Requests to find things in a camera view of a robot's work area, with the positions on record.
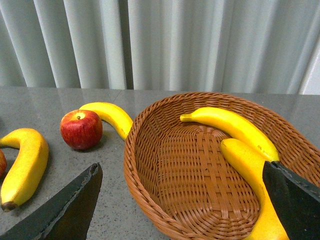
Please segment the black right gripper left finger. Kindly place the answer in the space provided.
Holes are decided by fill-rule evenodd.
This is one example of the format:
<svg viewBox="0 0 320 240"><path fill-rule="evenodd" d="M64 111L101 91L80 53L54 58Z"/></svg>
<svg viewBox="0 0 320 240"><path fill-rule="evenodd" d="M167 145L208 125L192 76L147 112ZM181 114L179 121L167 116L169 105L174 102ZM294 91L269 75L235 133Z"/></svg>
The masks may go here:
<svg viewBox="0 0 320 240"><path fill-rule="evenodd" d="M96 208L102 179L101 165L92 164L0 238L2 240L85 240Z"/></svg>

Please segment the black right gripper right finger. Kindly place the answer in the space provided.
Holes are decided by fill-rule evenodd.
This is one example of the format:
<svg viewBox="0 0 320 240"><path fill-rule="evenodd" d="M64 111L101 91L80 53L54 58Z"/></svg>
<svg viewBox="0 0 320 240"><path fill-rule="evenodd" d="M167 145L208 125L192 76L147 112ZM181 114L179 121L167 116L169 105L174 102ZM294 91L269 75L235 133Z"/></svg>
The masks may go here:
<svg viewBox="0 0 320 240"><path fill-rule="evenodd" d="M283 166L265 161L262 180L290 240L320 238L320 188Z"/></svg>

